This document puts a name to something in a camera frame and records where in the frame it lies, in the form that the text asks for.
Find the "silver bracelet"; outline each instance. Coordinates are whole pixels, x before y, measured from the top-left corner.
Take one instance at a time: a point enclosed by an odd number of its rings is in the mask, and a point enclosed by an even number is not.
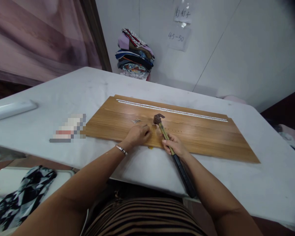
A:
[[[118,145],[115,145],[115,147],[118,148],[120,151],[122,151],[125,156],[128,155],[128,153],[122,147],[120,147]]]

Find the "white strip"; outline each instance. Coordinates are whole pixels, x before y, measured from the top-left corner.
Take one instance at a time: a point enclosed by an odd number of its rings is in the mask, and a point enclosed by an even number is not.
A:
[[[155,107],[155,106],[151,106],[151,105],[147,105],[147,104],[134,103],[134,102],[129,102],[129,101],[120,100],[120,99],[117,99],[117,101],[120,102],[120,103],[132,105],[132,106],[137,106],[137,107],[149,108],[149,109],[159,110],[159,111],[166,111],[166,112],[170,112],[170,113],[193,116],[193,117],[204,118],[204,119],[209,119],[209,120],[217,120],[217,121],[228,122],[227,119],[223,119],[223,118],[217,118],[217,117],[211,117],[211,116],[205,116],[205,115],[198,115],[198,114],[194,114],[194,113],[171,110],[171,109],[161,108],[161,107]]]

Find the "black handle grip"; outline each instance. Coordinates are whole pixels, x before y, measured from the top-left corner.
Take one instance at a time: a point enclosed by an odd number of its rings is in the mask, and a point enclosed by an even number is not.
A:
[[[181,179],[183,180],[184,186],[186,188],[187,194],[189,195],[189,197],[191,198],[195,198],[197,196],[196,191],[189,179],[189,176],[187,175],[183,165],[181,164],[181,161],[179,159],[179,157],[174,154],[172,155],[174,163],[178,169],[178,172],[180,174]]]

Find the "striped shirt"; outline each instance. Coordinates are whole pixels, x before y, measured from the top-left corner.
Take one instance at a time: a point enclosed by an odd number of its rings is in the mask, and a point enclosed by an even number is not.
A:
[[[84,235],[206,234],[180,202],[169,198],[135,198],[106,206]]]

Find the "hammer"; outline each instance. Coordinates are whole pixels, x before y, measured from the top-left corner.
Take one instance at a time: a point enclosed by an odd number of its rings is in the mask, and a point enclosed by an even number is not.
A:
[[[169,140],[169,137],[168,137],[167,133],[165,132],[164,126],[162,124],[161,118],[165,118],[165,116],[163,116],[162,114],[155,115],[154,119],[153,119],[153,123],[160,127],[160,130],[161,130],[162,134],[164,135],[164,138],[166,140]],[[171,156],[174,160],[175,166],[177,167],[179,175],[184,183],[187,194],[189,195],[189,197],[195,198],[197,196],[196,191],[194,190],[194,187],[190,181],[190,178],[187,175],[183,165],[181,164],[179,157],[175,154],[174,150],[171,147],[169,147],[169,149],[171,152]]]

